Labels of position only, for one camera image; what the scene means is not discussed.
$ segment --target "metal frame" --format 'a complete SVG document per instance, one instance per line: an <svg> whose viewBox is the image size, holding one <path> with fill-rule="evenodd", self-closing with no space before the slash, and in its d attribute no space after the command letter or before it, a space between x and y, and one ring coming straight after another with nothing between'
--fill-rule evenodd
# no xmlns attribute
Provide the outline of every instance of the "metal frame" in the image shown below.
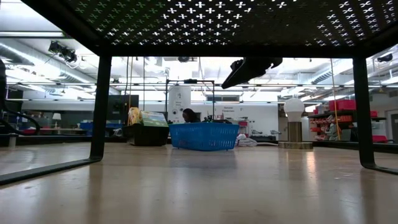
<svg viewBox="0 0 398 224"><path fill-rule="evenodd" d="M61 32L63 33L63 37L59 36L36 36L36 35L1 35L0 34L0 39L72 39L71 36L68 34L62 32L62 31L30 31L30 30L0 30L0 33L2 32L18 32L18 33L54 33L54 32Z"/></svg>
<svg viewBox="0 0 398 224"><path fill-rule="evenodd" d="M42 175L88 165L102 160L104 156L106 109L108 105L109 82L111 78L111 63L112 56L110 55L103 55L99 58L97 90L93 118L93 137L91 139L89 158L0 175L0 185L11 184L13 182L26 180L29 178L40 177Z"/></svg>
<svg viewBox="0 0 398 224"><path fill-rule="evenodd" d="M213 85L213 119L215 118L214 117L214 113L215 113L215 101L214 101L214 99L215 99L215 83L214 83L214 80L190 80L190 81L193 81L193 82L202 82L203 84L204 83L211 83L212 85ZM169 83L170 82L176 82L176 84L175 85L178 85L178 83L179 82L184 82L184 80L169 80L169 79L166 79L166 101L165 101L165 115L166 115L166 120L168 120L169 119L169 114L168 114L168 112L167 112L167 94L169 93Z"/></svg>
<svg viewBox="0 0 398 224"><path fill-rule="evenodd" d="M21 172L0 176L0 185L10 184L15 181L38 177L73 167L83 166L92 162L98 162L104 154L104 133L106 122L106 105L108 103L109 78L112 56L130 56L132 52L136 56L261 56L261 57L326 57L326 58L354 58L354 89L356 95L356 107L358 111L359 130L359 158L361 165L368 169L398 174L398 169L390 169L377 166L374 161L374 151L371 132L370 105L368 78L366 72L366 57L370 57L388 47L392 47L398 40L398 22L377 36L364 41L356 47L303 47L303 46L235 46L235 47L184 47L173 49L172 47L142 46L142 47L110 47L109 42L102 40L95 30L86 21L76 18L74 12L68 6L59 1L22 0L39 14L53 22L61 30L70 34L77 41L100 55L97 91L94 111L93 138L90 157L87 159L46 166Z"/></svg>
<svg viewBox="0 0 398 224"><path fill-rule="evenodd" d="M354 89L358 122L359 160L365 168L398 175L398 169L376 165L372 140L371 107L369 102L368 71L366 58L353 58Z"/></svg>

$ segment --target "dark hair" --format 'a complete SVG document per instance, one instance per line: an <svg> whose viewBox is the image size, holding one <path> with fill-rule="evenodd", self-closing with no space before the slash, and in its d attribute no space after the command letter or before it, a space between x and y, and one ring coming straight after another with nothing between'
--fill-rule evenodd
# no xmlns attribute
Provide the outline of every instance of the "dark hair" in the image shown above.
<svg viewBox="0 0 398 224"><path fill-rule="evenodd" d="M188 122L200 122L197 117L197 114L190 108L187 108L183 111L188 116Z"/></svg>

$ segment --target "yellow bag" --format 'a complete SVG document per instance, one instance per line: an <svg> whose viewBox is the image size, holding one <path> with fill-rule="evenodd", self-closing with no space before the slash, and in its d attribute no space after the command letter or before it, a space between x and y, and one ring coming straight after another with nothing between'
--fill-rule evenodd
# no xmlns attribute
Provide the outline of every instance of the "yellow bag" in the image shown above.
<svg viewBox="0 0 398 224"><path fill-rule="evenodd" d="M129 109L129 125L142 124L142 114L139 108L132 107Z"/></svg>

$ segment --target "white cylinder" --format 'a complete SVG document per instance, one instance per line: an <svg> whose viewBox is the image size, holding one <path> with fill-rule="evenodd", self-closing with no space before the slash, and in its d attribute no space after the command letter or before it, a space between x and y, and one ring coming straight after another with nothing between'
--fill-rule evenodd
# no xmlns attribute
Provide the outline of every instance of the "white cylinder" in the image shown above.
<svg viewBox="0 0 398 224"><path fill-rule="evenodd" d="M168 118L173 123L184 123L182 111L191 107L191 87L175 86L169 91Z"/></svg>

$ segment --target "lamp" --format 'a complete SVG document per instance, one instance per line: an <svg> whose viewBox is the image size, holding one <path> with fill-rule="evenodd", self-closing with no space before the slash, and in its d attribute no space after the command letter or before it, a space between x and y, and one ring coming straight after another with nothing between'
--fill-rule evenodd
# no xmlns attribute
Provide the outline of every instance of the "lamp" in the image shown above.
<svg viewBox="0 0 398 224"><path fill-rule="evenodd" d="M304 103L296 98L289 99L284 105L287 123L287 142L279 142L279 147L285 149L312 149L312 143L302 142L301 115L305 109Z"/></svg>
<svg viewBox="0 0 398 224"><path fill-rule="evenodd" d="M303 102L296 98L289 99L284 105L284 111L289 122L301 122L301 115L304 109Z"/></svg>
<svg viewBox="0 0 398 224"><path fill-rule="evenodd" d="M54 113L53 116L52 116L52 119L55 120L55 128L58 128L57 121L61 120L61 114L60 113Z"/></svg>

